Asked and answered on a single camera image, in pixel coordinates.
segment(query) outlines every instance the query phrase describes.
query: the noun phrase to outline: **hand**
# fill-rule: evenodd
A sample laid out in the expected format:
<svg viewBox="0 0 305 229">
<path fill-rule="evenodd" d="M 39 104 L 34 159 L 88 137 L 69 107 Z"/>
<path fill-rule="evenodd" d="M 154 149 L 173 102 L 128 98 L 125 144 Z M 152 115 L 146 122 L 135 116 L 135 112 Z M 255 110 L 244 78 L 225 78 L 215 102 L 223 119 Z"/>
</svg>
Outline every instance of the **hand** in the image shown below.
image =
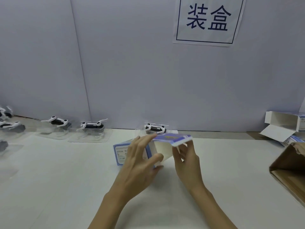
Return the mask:
<svg viewBox="0 0 305 229">
<path fill-rule="evenodd" d="M 154 180 L 163 166 L 154 167 L 163 160 L 162 154 L 154 154 L 150 159 L 143 159 L 146 146 L 157 134 L 136 137 L 128 146 L 125 163 L 116 177 L 109 193 L 121 198 L 125 204 L 145 190 Z"/>
<path fill-rule="evenodd" d="M 187 146 L 184 144 L 179 146 L 180 153 L 176 147 L 173 147 L 173 157 L 178 177 L 186 189 L 192 193 L 197 188 L 205 187 L 202 181 L 199 157 L 195 153 L 193 141 L 186 144 Z"/>
</svg>

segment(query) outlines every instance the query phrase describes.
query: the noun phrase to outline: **wall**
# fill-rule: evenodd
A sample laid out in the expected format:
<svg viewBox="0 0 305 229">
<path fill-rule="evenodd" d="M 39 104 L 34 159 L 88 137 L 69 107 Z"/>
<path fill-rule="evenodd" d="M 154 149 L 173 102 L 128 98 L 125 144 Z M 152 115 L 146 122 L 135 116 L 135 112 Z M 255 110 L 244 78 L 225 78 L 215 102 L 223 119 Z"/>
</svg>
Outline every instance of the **wall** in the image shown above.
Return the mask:
<svg viewBox="0 0 305 229">
<path fill-rule="evenodd" d="M 233 47 L 172 43 L 175 0 L 72 0 L 93 119 L 261 130 L 305 96 L 303 0 L 247 0 Z"/>
<path fill-rule="evenodd" d="M 70 0 L 0 0 L 0 32 L 0 103 L 90 118 Z"/>
</svg>

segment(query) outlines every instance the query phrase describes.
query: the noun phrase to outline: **chinese character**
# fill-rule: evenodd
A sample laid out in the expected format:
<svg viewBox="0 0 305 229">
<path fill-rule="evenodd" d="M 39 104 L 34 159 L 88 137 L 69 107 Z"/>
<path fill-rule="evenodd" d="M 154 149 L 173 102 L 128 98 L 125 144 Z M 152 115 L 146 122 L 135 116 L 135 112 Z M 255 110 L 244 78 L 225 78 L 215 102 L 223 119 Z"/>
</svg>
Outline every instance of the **chinese character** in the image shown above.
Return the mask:
<svg viewBox="0 0 305 229">
<path fill-rule="evenodd" d="M 202 6 L 201 7 L 197 7 L 197 3 L 195 4 L 195 7 L 193 8 L 192 7 L 192 5 L 190 5 L 190 8 L 191 9 L 193 9 L 193 11 L 191 11 L 191 12 L 189 12 L 189 15 L 190 14 L 192 14 L 192 13 L 194 13 L 194 16 L 196 16 L 195 18 L 188 18 L 188 19 L 190 19 L 190 20 L 193 20 L 191 23 L 189 23 L 189 24 L 186 24 L 187 26 L 189 26 L 189 25 L 192 25 L 192 29 L 193 28 L 195 28 L 197 25 L 195 25 L 195 23 L 197 23 L 198 24 L 198 26 L 201 28 L 201 29 L 205 29 L 202 25 L 204 24 L 204 21 L 206 21 L 206 19 L 205 18 L 199 18 L 198 17 L 198 14 L 203 14 L 203 15 L 206 15 L 206 13 L 204 13 L 203 12 L 203 10 L 205 10 L 205 9 L 208 9 L 208 8 L 205 8 L 204 7 L 204 4 L 202 4 Z"/>
<path fill-rule="evenodd" d="M 223 14 L 223 15 L 227 14 L 228 16 L 231 16 L 231 14 L 224 9 L 223 5 L 218 10 L 211 13 L 211 15 L 215 14 L 216 12 L 217 12 L 217 14 Z M 211 27 L 208 28 L 208 29 L 209 30 L 225 30 L 225 31 L 227 31 L 227 29 L 226 29 L 227 23 L 219 23 L 219 22 L 225 22 L 227 20 L 227 16 L 223 16 L 223 15 L 215 15 L 214 16 L 214 21 L 218 21 L 218 22 L 216 22 L 216 23 L 212 22 Z"/>
</svg>

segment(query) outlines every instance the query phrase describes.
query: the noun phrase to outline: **blue border on sign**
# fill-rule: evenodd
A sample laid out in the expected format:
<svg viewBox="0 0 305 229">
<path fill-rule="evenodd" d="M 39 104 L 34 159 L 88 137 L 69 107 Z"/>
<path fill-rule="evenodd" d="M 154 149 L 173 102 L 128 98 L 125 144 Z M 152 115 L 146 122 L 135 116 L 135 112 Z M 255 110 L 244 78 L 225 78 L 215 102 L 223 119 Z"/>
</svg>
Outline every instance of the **blue border on sign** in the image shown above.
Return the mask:
<svg viewBox="0 0 305 229">
<path fill-rule="evenodd" d="M 179 30 L 180 9 L 181 9 L 181 0 L 180 0 L 180 4 L 179 4 L 179 16 L 178 16 L 178 26 L 177 26 L 176 40 L 177 40 L 177 41 L 189 41 L 189 42 L 209 42 L 209 41 L 196 41 L 196 40 L 183 40 L 183 39 L 177 39 L 177 38 L 178 38 L 178 30 Z M 237 20 L 237 24 L 236 24 L 236 28 L 235 28 L 235 31 L 234 31 L 234 36 L 233 36 L 232 42 L 212 42 L 212 43 L 233 44 L 233 42 L 234 42 L 234 37 L 235 37 L 235 33 L 236 33 L 236 29 L 237 29 L 237 26 L 238 26 L 239 17 L 240 17 L 240 13 L 241 13 L 241 12 L 242 12 L 242 6 L 240 7 L 240 11 L 239 11 L 239 15 L 238 15 L 238 20 Z"/>
</svg>

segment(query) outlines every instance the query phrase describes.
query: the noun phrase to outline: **forearm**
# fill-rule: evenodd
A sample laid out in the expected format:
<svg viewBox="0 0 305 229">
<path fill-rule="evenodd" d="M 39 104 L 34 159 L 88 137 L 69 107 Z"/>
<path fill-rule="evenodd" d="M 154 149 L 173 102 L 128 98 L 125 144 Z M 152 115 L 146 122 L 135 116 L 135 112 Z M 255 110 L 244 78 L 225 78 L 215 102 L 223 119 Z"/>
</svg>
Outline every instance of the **forearm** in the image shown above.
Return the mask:
<svg viewBox="0 0 305 229">
<path fill-rule="evenodd" d="M 93 221 L 88 229 L 114 229 L 125 203 L 114 194 L 105 194 Z"/>
<path fill-rule="evenodd" d="M 191 195 L 211 229 L 237 229 L 205 187 L 192 191 Z"/>
</svg>

